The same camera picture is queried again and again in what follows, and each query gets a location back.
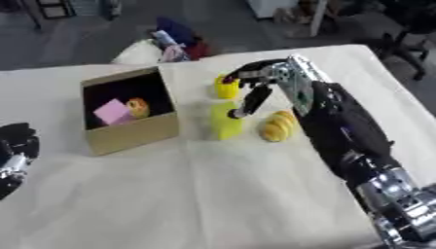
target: chair wheel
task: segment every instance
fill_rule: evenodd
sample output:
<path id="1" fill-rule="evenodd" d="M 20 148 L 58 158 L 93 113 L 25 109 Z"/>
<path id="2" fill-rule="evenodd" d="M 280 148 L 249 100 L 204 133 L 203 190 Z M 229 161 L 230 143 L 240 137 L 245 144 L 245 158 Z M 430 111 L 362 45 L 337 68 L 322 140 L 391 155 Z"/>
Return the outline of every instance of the chair wheel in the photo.
<path id="1" fill-rule="evenodd" d="M 422 52 L 422 54 L 419 56 L 419 59 L 421 61 L 425 61 L 428 57 L 428 51 Z"/>
<path id="2" fill-rule="evenodd" d="M 425 76 L 425 73 L 423 73 L 423 72 L 416 73 L 416 75 L 414 76 L 414 80 L 415 81 L 420 81 L 420 80 L 422 80 L 422 78 L 424 76 Z"/>

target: yellow cup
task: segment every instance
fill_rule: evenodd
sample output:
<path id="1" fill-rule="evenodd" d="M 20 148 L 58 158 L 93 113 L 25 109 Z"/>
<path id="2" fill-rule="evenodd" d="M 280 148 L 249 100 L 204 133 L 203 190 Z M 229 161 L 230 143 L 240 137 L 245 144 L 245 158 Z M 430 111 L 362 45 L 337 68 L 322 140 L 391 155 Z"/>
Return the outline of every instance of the yellow cup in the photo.
<path id="1" fill-rule="evenodd" d="M 219 98 L 232 99 L 239 92 L 239 79 L 230 83 L 223 83 L 225 75 L 220 75 L 215 79 L 215 91 Z"/>

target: yellow block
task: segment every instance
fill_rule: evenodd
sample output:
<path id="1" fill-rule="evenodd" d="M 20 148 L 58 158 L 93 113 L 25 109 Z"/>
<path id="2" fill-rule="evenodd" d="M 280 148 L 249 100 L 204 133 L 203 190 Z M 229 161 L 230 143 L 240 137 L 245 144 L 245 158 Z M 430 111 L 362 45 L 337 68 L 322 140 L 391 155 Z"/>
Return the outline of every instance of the yellow block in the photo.
<path id="1" fill-rule="evenodd" d="M 225 75 L 220 75 L 215 79 L 215 91 L 219 98 L 232 99 L 239 92 L 239 79 L 230 83 L 223 83 Z"/>
<path id="2" fill-rule="evenodd" d="M 212 105 L 210 125 L 217 139 L 225 140 L 242 133 L 242 119 L 228 117 L 229 111 L 235 108 L 233 102 Z"/>

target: pink sponge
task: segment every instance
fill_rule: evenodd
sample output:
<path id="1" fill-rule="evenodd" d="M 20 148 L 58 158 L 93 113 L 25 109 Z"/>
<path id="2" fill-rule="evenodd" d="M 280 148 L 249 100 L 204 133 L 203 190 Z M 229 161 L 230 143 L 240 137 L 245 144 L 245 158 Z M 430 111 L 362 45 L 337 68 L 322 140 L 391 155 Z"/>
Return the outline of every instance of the pink sponge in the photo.
<path id="1" fill-rule="evenodd" d="M 107 125 L 118 125 L 133 120 L 128 107 L 114 98 L 93 112 Z"/>

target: table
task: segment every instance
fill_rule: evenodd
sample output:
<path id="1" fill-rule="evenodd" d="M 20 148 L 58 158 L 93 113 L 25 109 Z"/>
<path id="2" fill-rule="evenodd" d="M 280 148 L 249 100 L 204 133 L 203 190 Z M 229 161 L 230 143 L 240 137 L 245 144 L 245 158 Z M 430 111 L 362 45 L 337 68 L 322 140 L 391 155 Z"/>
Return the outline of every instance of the table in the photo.
<path id="1" fill-rule="evenodd" d="M 209 137 L 209 95 L 219 73 L 300 53 L 367 107 L 394 156 L 420 185 L 436 181 L 436 123 L 364 47 L 218 55 L 161 65 L 179 137 L 89 156 L 80 81 L 139 66 L 86 65 L 0 73 L 2 123 L 27 121 L 42 154 L 27 182 L 0 202 L 2 248 L 356 248 L 377 242 L 367 217 L 302 132 L 282 143 L 256 125 L 289 107 L 275 91 L 244 133 Z"/>

